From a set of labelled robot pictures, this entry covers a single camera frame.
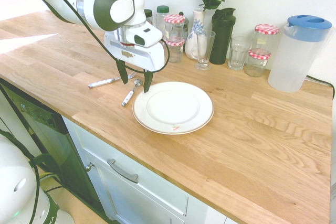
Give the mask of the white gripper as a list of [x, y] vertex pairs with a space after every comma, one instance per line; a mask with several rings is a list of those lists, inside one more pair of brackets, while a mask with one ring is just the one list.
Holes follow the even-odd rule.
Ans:
[[165, 64], [165, 53], [160, 42], [150, 47], [138, 45], [126, 46], [116, 40], [113, 32], [105, 32], [104, 45], [117, 60], [117, 69], [124, 84], [128, 83], [128, 73], [125, 62], [138, 66], [144, 70], [144, 93], [149, 91], [153, 79], [153, 72], [161, 69]]

